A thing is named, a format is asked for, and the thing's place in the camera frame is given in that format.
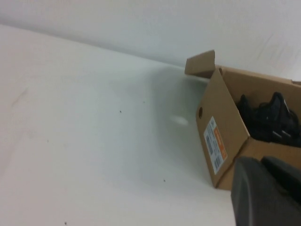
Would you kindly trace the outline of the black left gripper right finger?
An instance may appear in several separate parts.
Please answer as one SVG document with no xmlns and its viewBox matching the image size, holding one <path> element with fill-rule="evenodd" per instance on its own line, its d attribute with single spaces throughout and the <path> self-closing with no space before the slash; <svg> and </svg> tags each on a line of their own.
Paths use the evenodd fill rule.
<svg viewBox="0 0 301 226">
<path fill-rule="evenodd" d="M 288 163 L 272 156 L 265 156 L 261 163 L 284 189 L 286 193 L 299 205 L 301 204 L 301 171 Z"/>
</svg>

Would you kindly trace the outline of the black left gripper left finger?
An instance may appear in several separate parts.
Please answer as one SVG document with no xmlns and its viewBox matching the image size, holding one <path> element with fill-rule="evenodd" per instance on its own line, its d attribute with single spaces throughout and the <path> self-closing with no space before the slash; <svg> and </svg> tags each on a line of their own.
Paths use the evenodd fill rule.
<svg viewBox="0 0 301 226">
<path fill-rule="evenodd" d="M 299 226 L 301 205 L 295 202 L 251 157 L 240 157 L 234 168 L 231 200 L 237 226 Z"/>
</svg>

